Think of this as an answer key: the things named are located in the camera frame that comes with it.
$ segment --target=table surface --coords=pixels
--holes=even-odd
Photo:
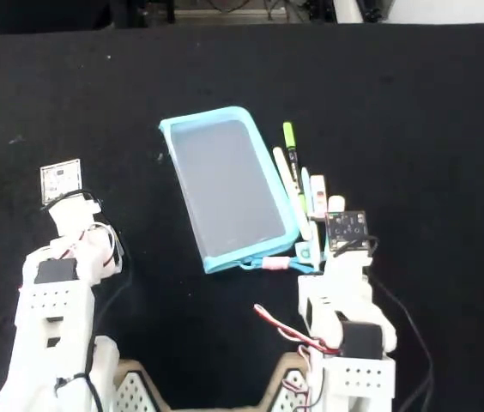
[[[0,37],[0,387],[25,256],[55,237],[39,167],[82,159],[137,272],[100,332],[174,408],[261,398],[293,349],[254,315],[302,328],[296,273],[203,274],[157,129],[243,106],[269,147],[291,120],[299,157],[365,209],[375,276],[414,314],[436,366],[433,410],[484,410],[484,26],[166,27]],[[118,285],[97,288],[98,305]],[[426,363],[404,316],[398,394]]]

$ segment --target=light blue pencil case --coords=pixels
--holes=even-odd
[[[160,130],[206,273],[292,247],[299,229],[250,113],[225,107],[169,118]]]

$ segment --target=green highlighter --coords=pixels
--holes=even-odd
[[[297,159],[297,150],[295,149],[295,137],[293,136],[292,124],[290,122],[284,122],[282,128],[284,129],[284,140],[286,140],[287,157],[289,158],[290,162],[290,169],[292,171],[292,177],[295,183],[295,190],[297,191],[303,210],[305,211],[305,213],[307,213],[305,195],[303,194],[303,185],[301,183],[301,171],[299,169],[299,162]]]

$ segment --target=red and white wire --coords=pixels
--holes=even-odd
[[[307,372],[310,372],[312,368],[311,368],[311,358],[309,354],[309,349],[307,349],[303,345],[299,345],[297,348],[297,353],[305,360],[305,363],[307,364]]]
[[[78,238],[76,242],[79,242],[80,240],[84,239],[84,234],[86,234],[85,230],[82,230],[82,234]],[[69,248],[63,252],[63,254],[59,257],[59,259],[64,259],[66,256],[69,254],[70,251],[72,251],[72,248],[76,245],[76,242],[74,242],[72,245],[69,246]]]
[[[306,394],[309,390],[301,388],[299,386],[294,385],[287,379],[283,379],[281,382],[283,388],[288,389],[289,391],[295,393],[296,395]]]
[[[90,225],[90,229],[94,227],[103,227],[109,234],[111,242],[111,256],[103,263],[103,267],[106,267],[114,259],[114,251],[116,250],[116,234],[112,231],[109,225],[101,223],[100,221],[95,221]]]
[[[282,331],[282,336],[287,337],[287,339],[293,341],[293,342],[302,342],[306,343],[307,345],[315,348],[316,350],[319,350],[323,354],[338,354],[339,349],[336,348],[329,348],[323,339],[321,338],[310,338],[307,335],[302,334],[298,330],[291,328],[290,326],[287,326],[280,322],[279,320],[276,320],[267,310],[262,307],[259,304],[255,304],[253,306],[253,310],[257,312],[257,315],[259,315],[261,318],[265,319],[267,322],[270,324],[274,325],[278,330]]]

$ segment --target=pink strap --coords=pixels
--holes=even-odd
[[[286,270],[289,266],[289,256],[267,256],[262,262],[262,267],[266,270]]]

